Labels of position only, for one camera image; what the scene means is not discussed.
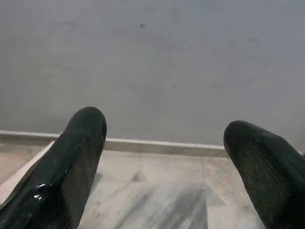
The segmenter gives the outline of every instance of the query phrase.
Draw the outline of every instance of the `marble floor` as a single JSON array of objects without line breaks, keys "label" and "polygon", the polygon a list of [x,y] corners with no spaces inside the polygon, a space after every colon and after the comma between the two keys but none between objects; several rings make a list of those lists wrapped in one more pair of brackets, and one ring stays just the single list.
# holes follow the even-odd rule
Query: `marble floor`
[{"label": "marble floor", "polygon": [[[0,184],[43,146],[0,142]],[[226,157],[104,151],[79,229],[264,229]]]}]

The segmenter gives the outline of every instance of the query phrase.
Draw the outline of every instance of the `floor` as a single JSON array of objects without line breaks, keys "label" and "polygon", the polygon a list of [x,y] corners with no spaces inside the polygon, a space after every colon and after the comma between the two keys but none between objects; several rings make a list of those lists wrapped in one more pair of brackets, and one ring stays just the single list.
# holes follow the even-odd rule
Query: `floor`
[{"label": "floor", "polygon": [[[0,183],[43,146],[0,144]],[[263,229],[225,157],[104,151],[79,229]]]}]

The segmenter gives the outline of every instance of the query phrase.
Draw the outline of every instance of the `gray wall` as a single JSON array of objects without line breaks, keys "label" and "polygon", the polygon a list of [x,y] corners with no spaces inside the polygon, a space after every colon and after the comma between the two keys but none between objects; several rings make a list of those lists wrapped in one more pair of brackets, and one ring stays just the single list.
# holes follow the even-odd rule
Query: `gray wall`
[{"label": "gray wall", "polygon": [[1,0],[0,129],[222,144],[243,119],[305,150],[303,0]]}]

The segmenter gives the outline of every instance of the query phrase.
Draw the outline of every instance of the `dark spot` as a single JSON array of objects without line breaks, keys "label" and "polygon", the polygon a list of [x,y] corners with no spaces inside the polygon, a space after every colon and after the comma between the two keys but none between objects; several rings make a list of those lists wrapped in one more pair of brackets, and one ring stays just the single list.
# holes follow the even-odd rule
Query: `dark spot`
[{"label": "dark spot", "polygon": [[145,181],[145,177],[141,172],[137,172],[134,177],[131,179],[132,182],[141,182]]},{"label": "dark spot", "polygon": [[256,37],[251,37],[248,39],[248,42],[251,43],[251,44],[256,44],[258,43],[258,39]]}]

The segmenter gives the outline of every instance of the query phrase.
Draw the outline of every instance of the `wall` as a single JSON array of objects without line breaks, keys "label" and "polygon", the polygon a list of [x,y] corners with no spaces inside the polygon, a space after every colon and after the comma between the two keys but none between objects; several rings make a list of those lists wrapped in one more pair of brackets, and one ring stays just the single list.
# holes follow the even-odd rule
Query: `wall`
[{"label": "wall", "polygon": [[221,145],[243,119],[305,150],[302,0],[2,0],[0,129]]}]

